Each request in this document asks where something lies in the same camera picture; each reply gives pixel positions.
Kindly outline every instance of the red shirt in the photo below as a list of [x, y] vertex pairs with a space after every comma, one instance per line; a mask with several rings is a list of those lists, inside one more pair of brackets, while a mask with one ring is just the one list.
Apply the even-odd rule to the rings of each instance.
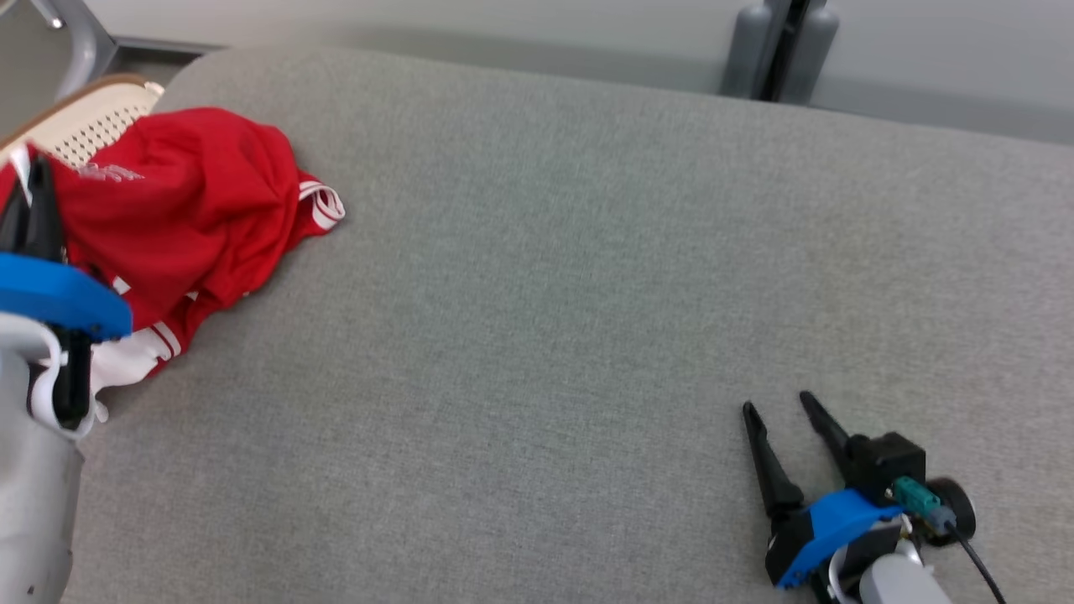
[[[79, 169], [50, 161], [71, 264], [113, 286], [142, 332], [118, 343], [118, 357], [102, 354], [116, 343], [98, 347], [95, 392], [146, 375], [128, 375], [148, 363], [126, 356], [151, 356], [147, 371], [159, 370], [208, 315], [345, 214], [335, 191], [299, 170], [282, 132], [220, 109], [142, 117]], [[5, 167], [0, 191], [16, 178]], [[110, 363], [103, 373], [119, 375], [99, 375]]]

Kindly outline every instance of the gray couch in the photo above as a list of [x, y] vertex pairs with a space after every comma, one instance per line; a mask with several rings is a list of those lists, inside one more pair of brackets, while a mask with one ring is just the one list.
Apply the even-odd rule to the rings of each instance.
[[806, 388], [962, 483], [1012, 602], [1070, 601], [1074, 149], [345, 49], [157, 111], [205, 104], [348, 216], [106, 399], [67, 602], [810, 602], [740, 415], [815, 499]]

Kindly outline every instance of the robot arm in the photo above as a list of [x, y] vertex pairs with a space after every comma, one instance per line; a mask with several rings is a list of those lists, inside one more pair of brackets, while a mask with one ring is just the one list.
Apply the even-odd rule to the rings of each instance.
[[[48, 162], [16, 161], [0, 214], [0, 601], [54, 604], [71, 573], [92, 426], [90, 345], [130, 332], [108, 288], [67, 265]], [[31, 365], [43, 369], [31, 387]]]
[[976, 530], [969, 498], [949, 478], [926, 480], [925, 450], [897, 432], [848, 436], [813, 394], [800, 398], [846, 488], [804, 505], [801, 489], [768, 443], [760, 414], [752, 403], [743, 405], [761, 500], [772, 520], [765, 556], [772, 585], [809, 584], [822, 604], [950, 604], [921, 563], [917, 543], [924, 536], [938, 547], [960, 543], [1002, 604], [968, 543]]

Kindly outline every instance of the black cable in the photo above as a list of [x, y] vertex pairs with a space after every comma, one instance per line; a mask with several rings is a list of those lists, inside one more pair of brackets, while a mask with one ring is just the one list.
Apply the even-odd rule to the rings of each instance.
[[946, 527], [947, 530], [950, 531], [950, 534], [955, 535], [955, 538], [958, 540], [958, 543], [962, 544], [962, 549], [966, 550], [966, 553], [970, 557], [970, 560], [973, 560], [973, 564], [977, 567], [978, 571], [981, 571], [981, 576], [985, 577], [985, 583], [987, 583], [988, 588], [992, 590], [992, 595], [996, 596], [996, 601], [999, 602], [1000, 604], [1006, 604], [1006, 600], [1003, 598], [1003, 594], [1000, 593], [1000, 586], [996, 585], [996, 579], [992, 578], [992, 575], [988, 572], [988, 569], [985, 567], [985, 563], [981, 561], [981, 557], [977, 556], [976, 551], [974, 551], [973, 546], [970, 545], [970, 542], [967, 541], [964, 536], [962, 536], [962, 533], [958, 532], [958, 529], [955, 528], [955, 523], [952, 522], [950, 520], [944, 522], [944, 527]]

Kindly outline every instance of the black wheel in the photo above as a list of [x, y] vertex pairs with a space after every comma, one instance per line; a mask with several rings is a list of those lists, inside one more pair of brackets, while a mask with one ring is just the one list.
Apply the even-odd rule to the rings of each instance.
[[[977, 532], [977, 516], [973, 513], [973, 502], [970, 495], [966, 494], [958, 483], [947, 477], [932, 478], [925, 483], [930, 491], [935, 493], [944, 505], [955, 513], [955, 526], [958, 532], [962, 533], [967, 540], [973, 538]], [[933, 547], [944, 547], [953, 543], [958, 543], [955, 535], [927, 536], [925, 541]]]

